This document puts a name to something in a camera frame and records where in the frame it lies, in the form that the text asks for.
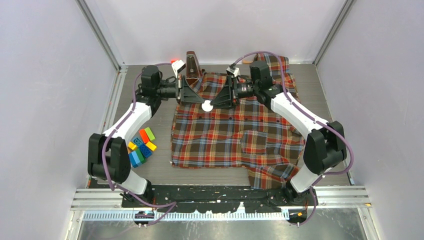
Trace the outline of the white round brooch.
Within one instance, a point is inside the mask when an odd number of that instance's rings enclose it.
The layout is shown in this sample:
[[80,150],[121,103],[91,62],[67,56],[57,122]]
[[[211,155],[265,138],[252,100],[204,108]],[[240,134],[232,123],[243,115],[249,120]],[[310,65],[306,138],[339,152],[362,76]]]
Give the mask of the white round brooch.
[[201,108],[204,112],[211,112],[214,109],[214,106],[211,105],[211,101],[210,100],[205,100],[202,104],[201,104]]

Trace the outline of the plaid flannel shirt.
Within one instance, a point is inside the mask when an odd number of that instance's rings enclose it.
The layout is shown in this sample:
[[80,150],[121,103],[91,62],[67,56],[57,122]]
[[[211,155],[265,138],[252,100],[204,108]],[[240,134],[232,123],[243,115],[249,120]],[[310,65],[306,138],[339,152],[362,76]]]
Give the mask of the plaid flannel shirt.
[[305,139],[255,97],[230,109],[176,107],[171,164],[177,168],[246,168],[254,189],[278,189],[299,171]]

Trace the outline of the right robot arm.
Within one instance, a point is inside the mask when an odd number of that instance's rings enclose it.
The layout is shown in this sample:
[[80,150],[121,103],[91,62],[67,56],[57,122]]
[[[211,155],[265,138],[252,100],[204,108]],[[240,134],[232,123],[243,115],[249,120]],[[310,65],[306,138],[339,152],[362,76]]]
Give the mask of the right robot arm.
[[212,100],[206,100],[202,109],[224,109],[235,106],[240,99],[256,97],[269,110],[286,119],[305,138],[304,165],[286,183],[283,197],[291,205],[299,205],[312,193],[316,184],[330,169],[347,158],[344,128],[338,121],[328,122],[300,104],[281,84],[273,82],[270,68],[265,61],[257,60],[249,65],[250,80],[239,83],[239,69],[227,68],[227,78],[222,90]]

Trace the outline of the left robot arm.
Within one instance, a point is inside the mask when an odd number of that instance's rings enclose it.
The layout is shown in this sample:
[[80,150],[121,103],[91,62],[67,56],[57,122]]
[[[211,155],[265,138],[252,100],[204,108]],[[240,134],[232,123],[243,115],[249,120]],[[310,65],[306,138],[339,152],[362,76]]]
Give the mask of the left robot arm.
[[174,81],[163,79],[159,64],[145,66],[136,77],[133,100],[125,114],[103,133],[94,133],[88,140],[88,166],[90,176],[106,180],[111,189],[122,187],[134,194],[141,207],[153,202],[148,190],[149,181],[132,170],[128,145],[144,123],[159,109],[161,102],[175,98],[181,104],[202,104],[204,100],[189,86],[179,73],[186,67],[183,60],[170,64]]

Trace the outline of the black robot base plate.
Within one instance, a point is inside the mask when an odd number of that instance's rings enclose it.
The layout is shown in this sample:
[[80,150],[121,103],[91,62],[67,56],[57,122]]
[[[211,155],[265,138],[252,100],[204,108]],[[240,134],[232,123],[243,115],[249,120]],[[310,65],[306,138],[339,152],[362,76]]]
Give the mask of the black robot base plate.
[[316,193],[286,188],[253,189],[244,185],[151,185],[136,199],[121,193],[122,207],[143,208],[147,202],[160,213],[280,213],[283,207],[305,210],[317,204]]

